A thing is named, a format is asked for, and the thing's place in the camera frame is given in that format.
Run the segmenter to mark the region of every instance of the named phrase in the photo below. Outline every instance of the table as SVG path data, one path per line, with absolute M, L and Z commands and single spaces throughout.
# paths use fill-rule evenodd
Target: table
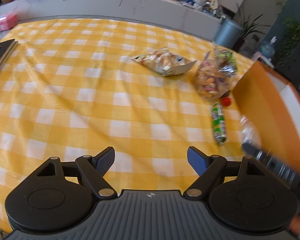
M 213 138 L 211 103 L 189 73 L 162 77 L 133 62 L 168 46 L 198 63 L 213 44 L 152 25 L 61 19 L 18 25 L 4 40 L 19 45 L 0 71 L 0 228 L 11 230 L 4 200 L 50 156 L 74 161 L 108 146 L 115 163 L 105 179 L 121 189 L 185 190 L 196 178 L 186 150 L 240 160 L 240 113 L 225 109 L 227 142 Z M 239 75 L 252 61 L 236 54 Z

